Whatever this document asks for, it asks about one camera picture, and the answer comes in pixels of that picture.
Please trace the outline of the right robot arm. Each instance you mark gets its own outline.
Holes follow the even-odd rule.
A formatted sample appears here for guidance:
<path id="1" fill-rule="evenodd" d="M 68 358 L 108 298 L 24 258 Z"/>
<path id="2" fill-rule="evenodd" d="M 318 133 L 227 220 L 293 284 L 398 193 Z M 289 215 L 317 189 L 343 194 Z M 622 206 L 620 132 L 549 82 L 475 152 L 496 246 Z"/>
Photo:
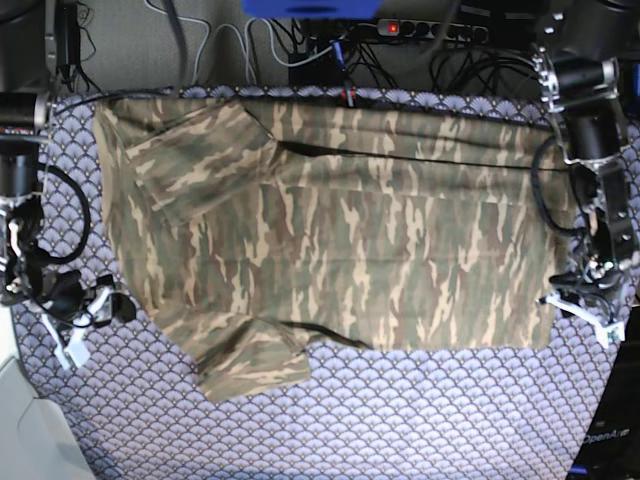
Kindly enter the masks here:
<path id="1" fill-rule="evenodd" d="M 115 320 L 132 321 L 136 307 L 112 275 L 83 287 L 80 271 L 60 269 L 84 251 L 91 212 L 79 184 L 59 167 L 39 159 L 48 141 L 42 133 L 54 116 L 55 105 L 47 92 L 1 95 L 1 304 L 32 306 L 54 341 L 55 357 L 63 369 L 70 370 L 90 359 L 85 342 L 90 329 L 107 327 Z M 54 256 L 38 243 L 44 225 L 41 198 L 51 176 L 75 193 L 83 219 L 78 245 L 64 256 Z"/>

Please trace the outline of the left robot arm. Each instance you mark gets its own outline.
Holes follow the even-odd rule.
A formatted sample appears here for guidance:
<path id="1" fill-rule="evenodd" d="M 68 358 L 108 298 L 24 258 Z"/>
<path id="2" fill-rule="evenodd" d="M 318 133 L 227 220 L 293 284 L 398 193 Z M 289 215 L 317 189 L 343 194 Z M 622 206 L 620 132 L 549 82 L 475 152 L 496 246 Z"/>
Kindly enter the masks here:
<path id="1" fill-rule="evenodd" d="M 629 211 L 630 188 L 620 160 L 629 147 L 619 100 L 618 57 L 637 31 L 636 1 L 552 1 L 536 25 L 533 69 L 553 134 L 537 149 L 530 170 L 540 216 L 556 234 L 576 240 L 571 270 L 550 277 L 541 303 L 592 326 L 608 348 L 625 338 L 611 299 L 639 262 Z M 542 157 L 562 152 L 583 224 L 563 227 L 545 204 Z"/>

